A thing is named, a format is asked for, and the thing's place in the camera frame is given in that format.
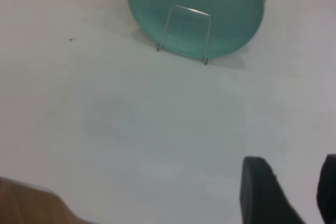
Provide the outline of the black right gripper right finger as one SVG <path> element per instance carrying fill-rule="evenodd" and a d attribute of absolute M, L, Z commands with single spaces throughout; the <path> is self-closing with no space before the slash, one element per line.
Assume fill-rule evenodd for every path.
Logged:
<path fill-rule="evenodd" d="M 317 205 L 324 223 L 335 223 L 335 154 L 328 154 L 322 165 Z"/>

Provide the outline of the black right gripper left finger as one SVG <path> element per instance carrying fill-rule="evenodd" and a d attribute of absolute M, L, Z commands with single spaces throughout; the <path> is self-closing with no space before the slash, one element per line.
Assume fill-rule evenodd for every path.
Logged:
<path fill-rule="evenodd" d="M 240 208 L 243 223 L 304 223 L 262 157 L 243 159 Z"/>

